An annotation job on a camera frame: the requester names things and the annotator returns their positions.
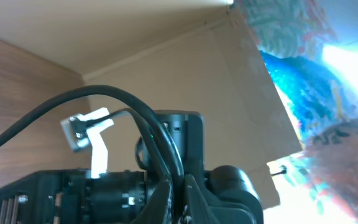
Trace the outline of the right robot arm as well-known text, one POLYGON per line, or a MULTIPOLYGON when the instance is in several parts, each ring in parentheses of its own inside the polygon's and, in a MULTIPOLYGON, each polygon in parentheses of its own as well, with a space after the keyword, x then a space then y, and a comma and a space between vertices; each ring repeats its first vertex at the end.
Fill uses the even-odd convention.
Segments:
POLYGON ((203 118, 158 110, 180 155, 184 193, 176 196, 168 165, 155 156, 150 127, 130 108, 106 108, 61 122, 76 152, 91 149, 90 169, 43 170, 0 188, 0 223, 262 223, 262 205, 247 174, 234 166, 204 169, 203 118), (101 133, 131 115, 141 133, 139 170, 108 172, 101 133))

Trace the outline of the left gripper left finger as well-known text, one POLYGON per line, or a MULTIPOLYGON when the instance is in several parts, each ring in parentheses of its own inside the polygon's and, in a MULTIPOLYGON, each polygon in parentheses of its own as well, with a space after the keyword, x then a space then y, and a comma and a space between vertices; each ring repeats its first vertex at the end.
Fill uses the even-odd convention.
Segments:
POLYGON ((149 203, 140 214, 141 224, 169 224, 172 222, 172 180, 161 180, 154 190, 149 203))

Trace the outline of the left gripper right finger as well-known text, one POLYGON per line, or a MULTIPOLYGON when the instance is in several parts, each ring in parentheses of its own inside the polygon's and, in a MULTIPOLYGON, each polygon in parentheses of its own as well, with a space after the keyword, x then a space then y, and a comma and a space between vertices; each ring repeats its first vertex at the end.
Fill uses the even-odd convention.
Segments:
POLYGON ((192 224, 210 224, 208 204, 195 178, 185 176, 185 221, 192 224))

